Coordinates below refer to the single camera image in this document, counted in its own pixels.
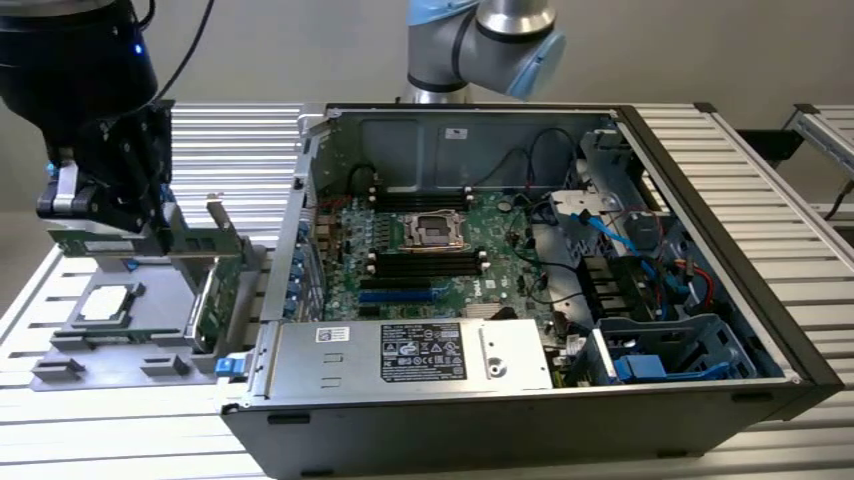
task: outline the green circuit board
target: green circuit board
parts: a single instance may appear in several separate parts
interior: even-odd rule
[[[404,243],[400,221],[404,214],[377,213],[363,199],[356,198],[337,212],[320,215],[320,232],[323,235],[328,232],[328,241],[320,238],[321,245],[325,244],[321,247],[327,287],[324,320],[453,318],[465,316],[464,309],[469,305],[492,304],[495,307],[497,304],[512,307],[519,318],[535,318],[544,323],[551,307],[532,302],[527,291],[519,288],[519,277],[529,286],[539,277],[539,269],[513,255],[505,242],[504,234],[517,210],[499,212],[496,205],[501,197],[500,193],[479,194],[468,211],[457,212],[465,249],[481,247],[485,250],[491,264],[485,272],[479,276],[431,277],[432,302],[372,304],[379,306],[379,316],[373,317],[359,316],[359,282],[371,278],[365,272],[369,250],[377,248],[385,253],[399,252],[397,248]],[[521,232],[520,224],[515,228]],[[341,246],[345,241],[349,242],[348,249]],[[519,252],[528,258],[536,258],[532,249],[519,248]]]

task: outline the black cable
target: black cable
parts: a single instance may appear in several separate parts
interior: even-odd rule
[[[497,162],[492,170],[489,170],[489,173],[487,173],[480,180],[477,180],[475,183],[471,184],[473,187],[483,185],[483,182],[485,182],[489,178],[492,178],[492,175],[495,175],[495,173],[504,166],[504,163],[507,163],[507,160],[509,160],[509,157],[512,156],[513,153],[520,153],[525,159],[528,158],[528,152],[521,147],[513,147],[509,150],[507,150],[507,153],[501,157],[500,161]]]
[[[543,138],[543,135],[545,135],[547,133],[560,133],[565,139],[569,141],[569,165],[568,167],[572,167],[572,161],[575,160],[575,149],[577,148],[577,142],[575,141],[575,138],[572,138],[572,135],[569,134],[569,132],[567,132],[563,128],[560,127],[548,127],[548,128],[543,128],[539,132],[536,132],[536,135],[533,136],[533,141],[531,142],[531,146],[528,147],[528,182],[531,184],[533,184],[533,182],[536,181],[536,173],[533,171],[533,150],[536,149],[536,144],[539,143],[539,139]]]
[[[528,208],[531,210],[533,210],[541,203],[547,203],[548,200],[540,200],[539,202],[536,202],[533,205],[531,205]],[[568,265],[563,264],[563,263],[555,263],[555,262],[543,262],[540,260],[533,260],[532,258],[527,258],[523,257],[521,254],[519,252],[516,252],[516,248],[512,246],[512,243],[509,242],[509,232],[512,231],[513,225],[516,224],[516,220],[519,220],[519,216],[521,215],[521,213],[524,212],[524,209],[519,210],[519,213],[516,213],[516,215],[512,217],[512,220],[509,222],[509,225],[507,226],[507,230],[504,231],[504,241],[507,242],[507,244],[509,245],[509,251],[512,252],[512,254],[516,256],[516,258],[519,260],[521,260],[523,262],[529,263],[531,265],[533,265],[535,267],[557,267],[557,268],[565,268],[569,272],[576,273],[576,269],[569,267]]]
[[[349,168],[349,172],[347,172],[347,187],[344,190],[344,193],[347,195],[352,195],[352,179],[356,175],[356,172],[359,170],[361,170],[363,168],[367,168],[371,170],[371,172],[373,172],[373,175],[376,175],[376,167],[369,164],[369,163],[356,163],[351,168]]]
[[[537,281],[536,283],[533,283],[529,287],[528,287],[528,295],[527,297],[536,303],[539,303],[540,305],[553,305],[555,303],[560,303],[560,302],[565,302],[569,298],[575,298],[579,297],[584,294],[584,292],[575,292],[571,293],[569,295],[567,295],[563,298],[559,298],[557,300],[540,300],[539,298],[536,298],[533,296],[533,286],[537,285],[540,282]]]
[[[181,60],[181,63],[177,65],[177,69],[174,70],[174,73],[172,74],[172,77],[169,78],[169,80],[165,82],[165,85],[162,86],[162,90],[160,90],[160,93],[157,93],[157,96],[153,99],[153,103],[157,103],[162,99],[162,96],[169,91],[169,88],[172,88],[172,85],[174,84],[174,81],[177,80],[177,77],[180,77],[181,72],[184,71],[184,67],[186,67],[186,64],[189,63],[189,59],[192,58],[193,53],[196,53],[196,48],[198,47],[198,41],[201,40],[201,35],[204,34],[204,29],[208,26],[208,19],[210,18],[210,10],[213,10],[213,2],[214,1],[216,0],[208,0],[208,4],[204,7],[204,13],[201,14],[201,22],[198,23],[198,29],[196,30],[196,36],[193,37],[192,43],[189,44],[189,50],[186,50],[186,54],[184,55],[184,59]]]
[[[836,212],[839,211],[839,207],[842,206],[842,201],[844,200],[844,197],[847,197],[847,195],[851,193],[852,190],[854,190],[854,180],[848,180],[848,183],[846,183],[844,187],[842,187],[842,190],[839,190],[839,195],[836,195],[836,199],[832,202],[832,207],[830,208],[827,215],[824,215],[824,220],[830,220],[832,216],[836,214]]]
[[[148,0],[148,13],[145,17],[138,21],[138,29],[145,30],[148,25],[150,25],[150,21],[154,19],[154,12],[157,11],[157,1]]]
[[[533,223],[533,214],[537,214],[539,218],[541,219],[541,223],[544,223],[549,227],[556,227],[557,225],[560,225],[560,223],[557,222],[557,219],[555,218],[555,214],[549,209],[551,219],[545,218],[545,216],[543,215],[543,212],[540,211],[543,206],[551,206],[549,202],[548,201],[537,202],[531,207],[531,223]]]

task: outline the metal rail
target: metal rail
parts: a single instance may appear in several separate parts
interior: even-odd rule
[[[189,221],[206,221],[202,205],[193,210],[192,202],[221,187],[237,228],[268,246],[275,244],[287,203],[287,182],[269,189],[251,185],[264,185],[268,176],[285,179],[293,168],[295,145],[284,145],[296,142],[284,137],[291,130],[284,121],[296,118],[293,109],[299,106],[176,109],[176,119],[216,121],[176,123],[176,129],[194,132],[174,138],[176,194]],[[637,110],[848,390],[794,421],[755,425],[700,459],[463,472],[441,478],[852,478],[850,252],[838,247],[835,234],[816,225],[806,204],[716,115],[700,113],[692,105],[639,105]],[[252,122],[261,119],[283,123]],[[237,135],[230,131],[264,136],[257,131],[268,131],[271,125],[269,131],[280,129],[283,135],[275,141],[230,138]],[[267,146],[248,146],[252,142]],[[52,251],[0,320],[0,338],[8,328],[0,344],[0,478],[265,478],[216,416],[216,406],[238,395],[242,385],[54,393],[26,388],[29,369],[46,351],[57,319],[68,315],[93,270],[92,261],[61,259]],[[256,301],[253,315],[259,310]],[[247,339],[255,332],[251,328]]]

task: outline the power supply label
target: power supply label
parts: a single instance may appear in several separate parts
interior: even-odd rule
[[[388,383],[465,380],[459,323],[381,326],[380,375]]]

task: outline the cable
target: cable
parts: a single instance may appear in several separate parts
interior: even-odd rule
[[[349,168],[349,172],[347,172],[347,188],[344,190],[344,192],[347,193],[347,195],[352,194],[352,178],[356,175],[356,172],[359,170],[361,170],[363,168],[367,168],[371,170],[371,172],[373,172],[373,175],[376,175],[376,167],[369,164],[369,163],[356,163],[351,168]]]
[[[154,19],[154,12],[156,11],[157,11],[157,1],[156,0],[148,0],[148,13],[145,13],[145,16],[138,21],[138,29],[140,30],[145,30],[148,28],[148,25],[150,25],[150,21]]]
[[[507,163],[507,160],[509,160],[509,157],[512,156],[513,153],[520,153],[521,156],[528,159],[528,163],[529,163],[529,157],[528,157],[528,152],[521,148],[521,147],[513,147],[509,150],[507,150],[507,153],[504,154],[504,156],[501,157],[500,161],[497,162],[497,164],[495,165],[495,167],[492,168],[492,170],[489,170],[489,173],[487,173],[483,178],[480,180],[477,180],[475,183],[472,183],[472,187],[480,186],[483,185],[483,182],[485,182],[489,178],[492,178],[492,175],[495,175],[495,173],[500,170],[500,168],[504,166],[504,163]]]
[[[210,10],[213,10],[214,1],[216,0],[208,0],[208,4],[204,7],[204,13],[201,14],[201,22],[198,23],[196,36],[193,37],[192,43],[189,44],[189,50],[186,50],[184,59],[181,60],[181,63],[177,65],[177,69],[174,70],[174,73],[172,74],[172,77],[169,78],[169,80],[165,82],[165,85],[162,86],[162,90],[160,90],[160,93],[157,93],[157,96],[154,97],[152,103],[157,103],[162,99],[162,96],[169,91],[169,88],[172,88],[172,85],[174,84],[177,77],[181,76],[181,72],[184,71],[184,67],[186,67],[186,64],[189,63],[189,59],[192,58],[193,53],[196,53],[196,48],[198,47],[198,41],[201,40],[204,29],[208,26],[208,19],[210,18]]]
[[[854,190],[854,180],[848,180],[848,183],[846,183],[844,187],[842,187],[842,190],[839,190],[839,195],[836,195],[836,199],[832,202],[832,207],[830,208],[827,215],[824,215],[824,220],[830,220],[832,216],[836,214],[836,211],[839,210],[839,206],[842,206],[842,200],[844,200],[844,197],[847,197],[847,195],[851,193],[852,190]]]
[[[539,132],[536,132],[536,135],[533,136],[533,141],[531,142],[531,146],[528,147],[528,151],[527,151],[527,156],[528,156],[527,179],[531,185],[536,181],[536,173],[533,171],[533,150],[536,149],[536,144],[539,143],[540,138],[543,138],[543,135],[551,132],[560,133],[565,137],[565,139],[569,141],[569,162],[568,162],[569,168],[572,167],[572,162],[576,159],[575,149],[577,148],[577,142],[572,138],[572,135],[569,134],[569,132],[567,132],[560,127],[543,128]]]
[[[527,297],[528,297],[533,302],[539,303],[540,305],[553,305],[555,303],[565,302],[569,298],[575,298],[575,297],[577,297],[577,296],[581,296],[583,294],[584,294],[584,292],[575,292],[575,293],[572,293],[572,294],[567,295],[565,297],[559,298],[557,300],[549,300],[549,301],[547,301],[547,300],[540,300],[539,298],[536,298],[536,297],[533,296],[533,288],[532,288],[532,287],[528,287],[528,295],[527,295]]]
[[[687,268],[687,262],[683,259],[680,258],[676,259],[674,263],[682,269]],[[706,270],[699,268],[696,264],[694,264],[694,271],[703,278],[703,281],[706,282],[706,297],[703,298],[703,306],[708,307],[711,305],[711,300],[715,295],[715,281],[712,280],[711,275],[708,275],[708,272],[706,272]]]
[[[536,206],[539,204],[541,204],[543,202],[548,202],[548,200],[540,200],[533,205],[531,205],[528,208],[531,210],[533,210],[536,208]],[[516,224],[516,221],[519,220],[519,217],[521,216],[523,213],[524,213],[524,209],[520,209],[519,212],[516,213],[516,215],[513,215],[512,220],[509,222],[509,225],[507,226],[507,230],[504,231],[504,240],[507,241],[507,245],[509,245],[509,251],[512,252],[512,254],[516,256],[516,258],[519,260],[521,260],[523,262],[529,263],[535,267],[557,267],[557,268],[567,269],[572,273],[576,273],[576,269],[569,267],[568,265],[565,265],[563,263],[543,262],[543,261],[539,261],[539,260],[533,260],[532,258],[527,258],[527,257],[521,256],[521,254],[519,252],[516,252],[516,248],[512,246],[512,243],[509,243],[509,232],[512,231],[513,226]]]

